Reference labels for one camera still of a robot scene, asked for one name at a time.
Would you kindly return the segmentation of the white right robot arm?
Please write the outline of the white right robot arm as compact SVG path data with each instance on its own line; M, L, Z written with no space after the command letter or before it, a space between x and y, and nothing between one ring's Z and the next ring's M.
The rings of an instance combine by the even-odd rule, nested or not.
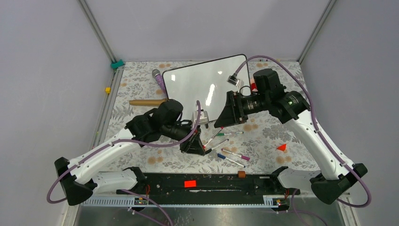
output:
M332 204L367 173L363 163L354 163L340 151L312 119L311 107L297 91L286 92L278 73L262 69L254 73L257 90L249 96L226 93L226 104L214 127L243 124L250 114L268 111L286 125L312 155L319 170L280 167L272 172L270 188L281 194L288 188L311 191L325 204Z

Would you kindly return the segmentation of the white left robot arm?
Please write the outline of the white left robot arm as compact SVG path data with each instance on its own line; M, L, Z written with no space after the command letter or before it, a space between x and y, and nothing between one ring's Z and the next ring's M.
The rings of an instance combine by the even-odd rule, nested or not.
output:
M128 151L142 147L166 148L189 144L200 133L197 116L194 123L180 121L180 102L170 99L145 114L134 117L123 129L101 145L73 159L60 157L54 162L57 180L47 194L47 202L66 201L70 206L83 203L95 193L132 190L139 194L146 181L138 170L101 172L100 169Z

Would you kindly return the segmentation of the white black-framed whiteboard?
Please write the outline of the white black-framed whiteboard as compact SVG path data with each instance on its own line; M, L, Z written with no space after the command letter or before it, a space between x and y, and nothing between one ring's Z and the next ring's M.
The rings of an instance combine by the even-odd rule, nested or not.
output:
M200 101L201 108L208 113L208 119L215 121L225 106L228 91L250 95L247 65L237 74L237 85L227 81L246 59L244 54L239 54L163 72L167 97L180 102L184 108L182 119L192 119L193 112L197 110L196 102Z

